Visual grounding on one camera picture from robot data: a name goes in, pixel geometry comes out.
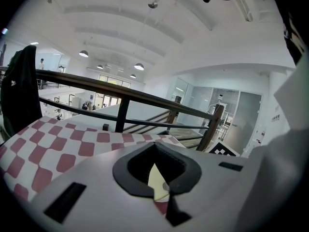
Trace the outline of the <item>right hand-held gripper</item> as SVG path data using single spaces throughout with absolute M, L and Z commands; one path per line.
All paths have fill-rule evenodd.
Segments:
M 224 144 L 224 142 L 217 140 L 212 146 L 208 149 L 208 153 L 213 153 L 216 155 L 225 155 L 225 156 L 234 156 L 239 157 L 240 154 L 235 150 Z

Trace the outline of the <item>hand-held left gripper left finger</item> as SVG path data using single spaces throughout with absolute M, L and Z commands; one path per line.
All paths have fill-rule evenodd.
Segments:
M 89 157 L 55 178 L 32 201 L 32 217 L 47 232 L 174 232 L 141 181 L 160 148 L 150 142 Z

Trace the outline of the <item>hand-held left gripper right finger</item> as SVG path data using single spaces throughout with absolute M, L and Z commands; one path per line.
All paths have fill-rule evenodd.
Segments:
M 170 201 L 159 232 L 239 232 L 241 210 L 253 187 L 253 160 L 155 143 L 158 163 L 181 168 L 169 183 Z

